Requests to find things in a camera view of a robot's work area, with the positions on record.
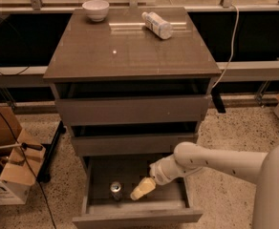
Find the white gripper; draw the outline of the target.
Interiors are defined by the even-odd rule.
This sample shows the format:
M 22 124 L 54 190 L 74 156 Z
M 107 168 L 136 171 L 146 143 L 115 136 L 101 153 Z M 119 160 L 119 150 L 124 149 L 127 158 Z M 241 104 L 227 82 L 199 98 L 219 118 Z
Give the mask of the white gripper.
M 156 189 L 157 185 L 166 185 L 176 178 L 187 177 L 203 166 L 201 159 L 187 155 L 173 154 L 163 157 L 150 165 L 150 177 L 145 177 L 132 191 L 130 198 L 138 200 Z

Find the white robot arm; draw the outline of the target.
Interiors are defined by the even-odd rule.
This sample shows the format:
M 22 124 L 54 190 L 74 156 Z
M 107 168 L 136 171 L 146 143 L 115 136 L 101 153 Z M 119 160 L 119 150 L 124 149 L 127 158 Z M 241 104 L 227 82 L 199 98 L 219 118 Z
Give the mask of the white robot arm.
M 150 165 L 149 176 L 133 190 L 138 200 L 178 177 L 207 167 L 256 185 L 252 229 L 279 229 L 279 145 L 268 153 L 212 150 L 192 142 L 178 144 L 174 153 Z

